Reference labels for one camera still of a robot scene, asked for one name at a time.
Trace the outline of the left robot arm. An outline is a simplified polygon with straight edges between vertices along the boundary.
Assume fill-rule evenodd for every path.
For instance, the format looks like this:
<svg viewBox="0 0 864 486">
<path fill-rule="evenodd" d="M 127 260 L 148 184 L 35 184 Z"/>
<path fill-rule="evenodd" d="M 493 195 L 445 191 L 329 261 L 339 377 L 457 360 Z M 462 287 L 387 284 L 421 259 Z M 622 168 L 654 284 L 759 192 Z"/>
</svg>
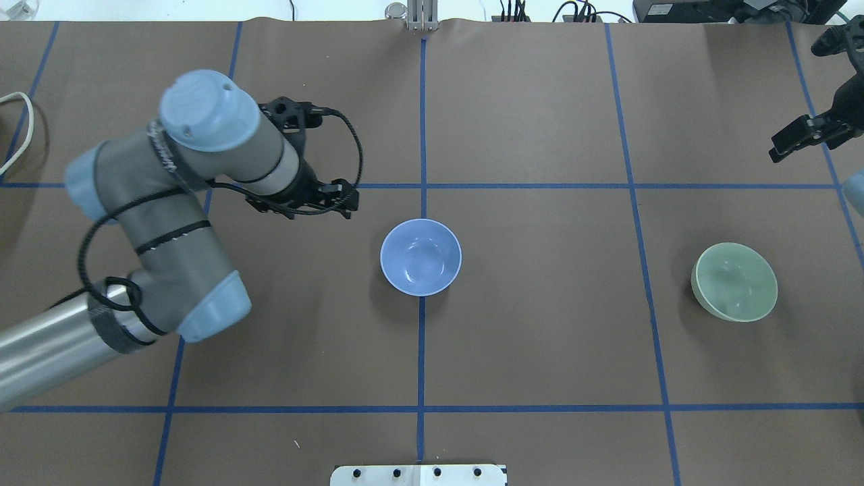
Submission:
<svg viewBox="0 0 864 486">
<path fill-rule="evenodd" d="M 320 181 L 306 131 L 331 107 L 258 103 L 227 75 L 197 69 L 161 96 L 157 117 L 71 162 L 65 188 L 92 225 L 78 247 L 80 289 L 2 332 L 2 411 L 177 334 L 199 342 L 240 322 L 251 301 L 198 199 L 234 191 L 294 219 L 358 209 L 358 182 Z"/>
</svg>

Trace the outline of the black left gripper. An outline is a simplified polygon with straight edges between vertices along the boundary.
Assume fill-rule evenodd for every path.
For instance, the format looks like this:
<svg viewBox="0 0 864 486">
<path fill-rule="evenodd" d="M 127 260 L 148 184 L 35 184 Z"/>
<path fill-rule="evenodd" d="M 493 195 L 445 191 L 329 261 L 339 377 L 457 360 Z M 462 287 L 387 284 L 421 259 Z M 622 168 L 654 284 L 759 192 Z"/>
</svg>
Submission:
<svg viewBox="0 0 864 486">
<path fill-rule="evenodd" d="M 326 210 L 351 219 L 359 209 L 358 188 L 345 179 L 322 184 L 304 160 L 306 130 L 320 127 L 332 110 L 287 97 L 260 103 L 259 110 L 277 130 L 281 156 L 265 175 L 247 182 L 247 190 L 284 207 L 289 218 L 296 213 L 312 215 Z"/>
</svg>

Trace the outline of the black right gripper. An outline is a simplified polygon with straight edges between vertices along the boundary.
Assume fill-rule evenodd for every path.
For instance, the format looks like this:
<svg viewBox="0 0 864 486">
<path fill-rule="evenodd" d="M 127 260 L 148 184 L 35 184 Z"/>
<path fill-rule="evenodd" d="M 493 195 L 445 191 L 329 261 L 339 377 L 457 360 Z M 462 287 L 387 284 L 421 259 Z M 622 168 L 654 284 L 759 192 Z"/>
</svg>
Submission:
<svg viewBox="0 0 864 486">
<path fill-rule="evenodd" d="M 827 28 L 811 44 L 811 53 L 828 57 L 844 53 L 855 73 L 834 92 L 829 110 L 812 117 L 801 115 L 771 137 L 772 163 L 780 163 L 793 152 L 819 141 L 836 150 L 863 130 L 863 16 L 849 19 L 845 25 Z"/>
</svg>

